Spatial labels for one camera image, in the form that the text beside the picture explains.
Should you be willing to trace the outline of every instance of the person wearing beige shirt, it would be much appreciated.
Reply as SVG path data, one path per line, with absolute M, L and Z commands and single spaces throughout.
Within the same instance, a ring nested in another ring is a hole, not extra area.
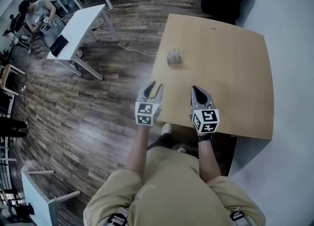
M 113 172 L 84 210 L 85 226 L 264 226 L 250 197 L 221 176 L 211 137 L 199 159 L 172 150 L 171 125 L 148 147 L 149 126 L 139 126 L 125 164 Z

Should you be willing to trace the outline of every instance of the watch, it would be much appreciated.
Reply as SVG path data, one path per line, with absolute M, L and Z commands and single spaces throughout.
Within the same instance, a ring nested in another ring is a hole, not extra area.
M 199 135 L 198 136 L 198 142 L 211 140 L 211 135 L 212 135 L 211 133 L 205 134 L 205 135 Z

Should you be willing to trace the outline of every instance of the white marker cube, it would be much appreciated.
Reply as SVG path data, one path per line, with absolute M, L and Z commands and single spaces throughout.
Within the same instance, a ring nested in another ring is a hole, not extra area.
M 161 111 L 160 104 L 136 102 L 135 103 L 135 119 L 136 124 L 152 126 L 157 120 Z
M 219 125 L 218 109 L 195 110 L 192 122 L 199 133 L 214 133 Z

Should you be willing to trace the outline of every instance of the black hair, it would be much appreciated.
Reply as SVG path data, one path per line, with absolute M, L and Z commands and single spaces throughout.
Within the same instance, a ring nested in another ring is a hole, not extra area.
M 6 34 L 9 34 L 9 30 L 5 30 L 2 36 L 5 36 Z
M 23 0 L 19 5 L 19 12 L 21 14 L 25 14 L 27 12 L 27 8 L 29 7 L 30 2 L 28 0 Z

